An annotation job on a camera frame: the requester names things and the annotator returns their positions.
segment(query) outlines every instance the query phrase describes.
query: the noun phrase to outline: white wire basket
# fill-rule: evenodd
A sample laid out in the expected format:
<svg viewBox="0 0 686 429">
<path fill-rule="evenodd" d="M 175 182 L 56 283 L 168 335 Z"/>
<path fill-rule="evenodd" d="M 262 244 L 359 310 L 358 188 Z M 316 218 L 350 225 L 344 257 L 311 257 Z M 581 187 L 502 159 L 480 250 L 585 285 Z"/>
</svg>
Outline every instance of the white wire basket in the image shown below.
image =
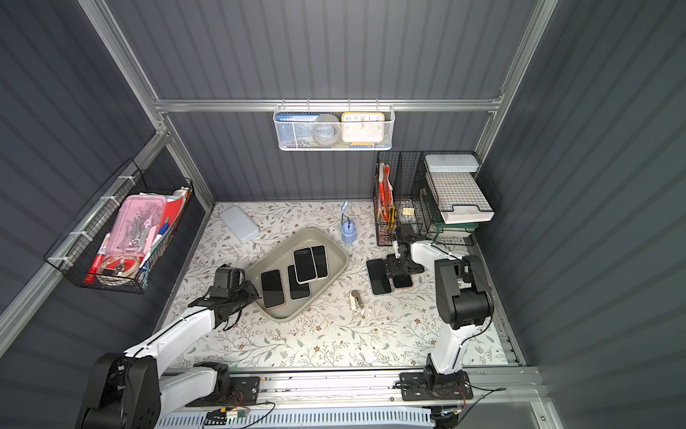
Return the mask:
<svg viewBox="0 0 686 429">
<path fill-rule="evenodd" d="M 389 150 L 393 140 L 393 106 L 350 106 L 348 110 L 274 109 L 274 127 L 281 150 Z"/>
</svg>

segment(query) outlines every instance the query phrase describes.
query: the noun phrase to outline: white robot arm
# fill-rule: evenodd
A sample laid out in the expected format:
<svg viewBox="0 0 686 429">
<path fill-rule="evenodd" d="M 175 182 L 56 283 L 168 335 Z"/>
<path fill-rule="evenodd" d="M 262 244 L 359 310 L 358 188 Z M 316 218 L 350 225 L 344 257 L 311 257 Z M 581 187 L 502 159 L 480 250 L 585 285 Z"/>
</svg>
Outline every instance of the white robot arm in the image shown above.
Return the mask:
<svg viewBox="0 0 686 429">
<path fill-rule="evenodd" d="M 215 283 L 206 295 L 143 342 L 98 359 L 76 428 L 153 428 L 160 418 L 188 403 L 221 406 L 227 402 L 235 389 L 225 364 L 202 362 L 160 380 L 174 359 L 197 339 L 221 323 L 228 324 L 232 314 L 238 313 L 238 321 L 242 309 L 259 298 L 243 270 L 228 266 L 217 270 Z"/>
<path fill-rule="evenodd" d="M 486 273 L 479 257 L 443 249 L 416 235 L 408 224 L 397 227 L 395 238 L 395 255 L 389 255 L 386 261 L 389 277 L 427 270 L 436 278 L 436 309 L 446 325 L 429 354 L 424 376 L 426 389 L 439 396 L 443 388 L 468 380 L 462 371 L 467 340 L 493 315 L 493 304 L 483 280 Z"/>
</svg>

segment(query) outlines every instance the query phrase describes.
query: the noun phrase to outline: black smartphone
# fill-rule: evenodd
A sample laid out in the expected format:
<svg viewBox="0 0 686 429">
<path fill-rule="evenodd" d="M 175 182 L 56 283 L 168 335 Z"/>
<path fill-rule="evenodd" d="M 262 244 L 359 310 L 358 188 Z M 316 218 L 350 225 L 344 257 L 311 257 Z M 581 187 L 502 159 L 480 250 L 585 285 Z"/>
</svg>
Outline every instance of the black smartphone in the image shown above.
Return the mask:
<svg viewBox="0 0 686 429">
<path fill-rule="evenodd" d="M 299 284 L 296 280 L 296 266 L 288 266 L 288 289 L 291 291 L 291 299 L 303 299 L 310 295 L 309 283 Z"/>
<path fill-rule="evenodd" d="M 370 259 L 367 261 L 369 281 L 372 283 L 374 295 L 390 294 L 390 281 L 386 276 L 386 262 L 383 259 Z"/>
<path fill-rule="evenodd" d="M 317 279 L 312 247 L 299 248 L 293 251 L 293 262 L 296 266 L 296 281 L 299 284 Z"/>
<path fill-rule="evenodd" d="M 286 303 L 279 270 L 271 270 L 260 275 L 264 308 L 274 308 Z"/>
<path fill-rule="evenodd" d="M 312 246 L 312 256 L 314 257 L 314 268 L 317 271 L 317 279 L 326 279 L 329 276 L 327 248 L 324 246 Z"/>
<path fill-rule="evenodd" d="M 393 287 L 396 289 L 411 288 L 412 278 L 409 274 L 397 275 L 393 277 Z"/>
</svg>

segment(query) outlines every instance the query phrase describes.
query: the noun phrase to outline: floral tablecloth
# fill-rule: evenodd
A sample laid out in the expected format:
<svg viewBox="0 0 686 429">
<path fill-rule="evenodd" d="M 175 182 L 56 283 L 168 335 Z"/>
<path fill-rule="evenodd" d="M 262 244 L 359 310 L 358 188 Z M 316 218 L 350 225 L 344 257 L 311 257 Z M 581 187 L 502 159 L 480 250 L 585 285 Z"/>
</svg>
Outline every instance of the floral tablecloth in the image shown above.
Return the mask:
<svg viewBox="0 0 686 429">
<path fill-rule="evenodd" d="M 219 212 L 233 205 L 260 227 L 259 236 L 249 243 L 242 244 L 219 219 Z M 257 305 L 250 304 L 236 327 L 227 332 L 215 329 L 184 351 L 172 366 L 189 367 L 203 360 L 259 368 L 423 366 L 444 325 L 436 311 L 433 277 L 413 275 L 412 288 L 373 295 L 366 261 L 385 257 L 392 248 L 376 245 L 371 201 L 348 206 L 346 215 L 355 222 L 357 241 L 343 245 L 341 205 L 312 201 L 217 203 L 165 324 L 205 293 L 217 267 L 247 268 L 305 227 L 320 229 L 346 249 L 350 268 L 290 322 L 269 321 Z M 355 289 L 362 296 L 362 311 L 350 307 L 349 294 Z M 470 340 L 464 364 L 507 364 L 493 326 Z"/>
</svg>

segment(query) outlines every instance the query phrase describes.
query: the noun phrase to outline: clock face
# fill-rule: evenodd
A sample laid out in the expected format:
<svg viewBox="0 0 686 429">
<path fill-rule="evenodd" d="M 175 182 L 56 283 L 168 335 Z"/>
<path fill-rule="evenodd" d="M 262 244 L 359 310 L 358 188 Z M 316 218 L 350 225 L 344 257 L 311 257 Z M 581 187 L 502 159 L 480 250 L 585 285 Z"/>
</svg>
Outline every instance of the clock face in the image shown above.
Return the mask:
<svg viewBox="0 0 686 429">
<path fill-rule="evenodd" d="M 341 116 L 342 139 L 352 146 L 368 146 L 383 141 L 383 113 L 347 112 Z"/>
</svg>

